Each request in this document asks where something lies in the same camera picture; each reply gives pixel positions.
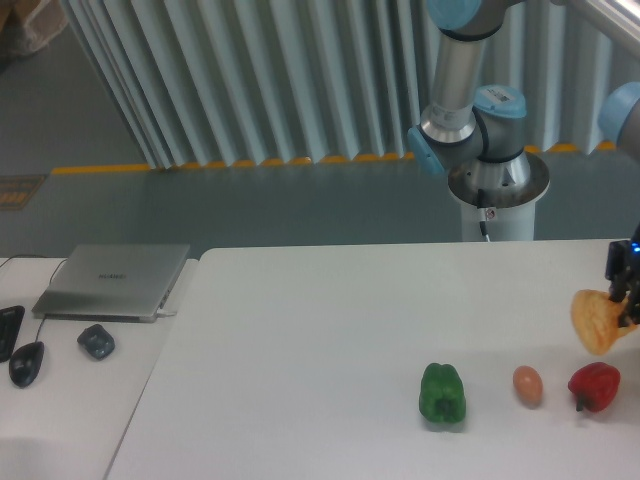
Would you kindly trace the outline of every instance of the laptop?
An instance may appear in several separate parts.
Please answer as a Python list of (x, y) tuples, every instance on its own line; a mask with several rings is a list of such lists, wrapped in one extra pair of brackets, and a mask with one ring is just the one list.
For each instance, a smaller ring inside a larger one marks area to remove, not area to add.
[(79, 245), (33, 307), (33, 315), (154, 322), (189, 249), (189, 245)]

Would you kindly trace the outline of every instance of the metal pole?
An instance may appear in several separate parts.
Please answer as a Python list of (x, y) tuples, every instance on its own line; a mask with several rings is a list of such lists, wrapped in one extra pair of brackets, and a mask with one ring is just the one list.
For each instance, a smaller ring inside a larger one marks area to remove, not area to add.
[(556, 0), (568, 3), (598, 30), (640, 60), (639, 0)]

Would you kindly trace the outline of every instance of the pepper stem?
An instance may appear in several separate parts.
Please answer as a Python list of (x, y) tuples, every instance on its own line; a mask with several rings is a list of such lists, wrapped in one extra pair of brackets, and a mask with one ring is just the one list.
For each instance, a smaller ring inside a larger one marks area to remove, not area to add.
[(576, 412), (581, 412), (584, 410), (584, 405), (586, 403), (586, 398), (584, 395), (578, 395), (577, 403), (576, 403)]

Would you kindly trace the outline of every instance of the yellow floor stripe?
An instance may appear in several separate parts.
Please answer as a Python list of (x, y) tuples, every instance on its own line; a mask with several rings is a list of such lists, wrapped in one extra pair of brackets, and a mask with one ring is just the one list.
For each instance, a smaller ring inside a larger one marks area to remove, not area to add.
[[(602, 142), (596, 147), (598, 151), (611, 151), (615, 150), (616, 146), (612, 142)], [(538, 147), (529, 145), (525, 147), (525, 151), (529, 153), (542, 153)], [(575, 145), (569, 143), (559, 143), (554, 145), (548, 153), (570, 153), (579, 152), (580, 149)], [(406, 156), (400, 157), (395, 153), (388, 153), (381, 157), (377, 155), (358, 155), (353, 161), (356, 163), (371, 163), (371, 162), (394, 162), (399, 160), (415, 160), (413, 153), (409, 152)], [(346, 157), (342, 156), (329, 156), (320, 161), (321, 164), (344, 164), (351, 163)], [(283, 167), (287, 165), (312, 165), (313, 161), (308, 157), (294, 158), (289, 162), (283, 162), (279, 158), (270, 158), (260, 164), (261, 167)], [(254, 168), (255, 162), (252, 160), (238, 160), (232, 166), (232, 168)], [(170, 170), (202, 170), (202, 169), (221, 169), (227, 168), (227, 165), (222, 161), (211, 162), (206, 166), (201, 166), (197, 163), (188, 163), (180, 167), (173, 167)], [(51, 171), (51, 175), (80, 175), (88, 173), (128, 173), (128, 172), (149, 172), (152, 169), (148, 165), (135, 164), (135, 165), (103, 165), (94, 167), (59, 167), (54, 168)]]

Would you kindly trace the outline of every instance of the dark blue mouse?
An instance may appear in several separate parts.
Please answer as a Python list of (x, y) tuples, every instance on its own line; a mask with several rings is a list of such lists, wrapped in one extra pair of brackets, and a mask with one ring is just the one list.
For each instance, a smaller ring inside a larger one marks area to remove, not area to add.
[(13, 352), (9, 360), (11, 381), (20, 388), (31, 385), (40, 372), (43, 356), (44, 343), (42, 342), (27, 343)]

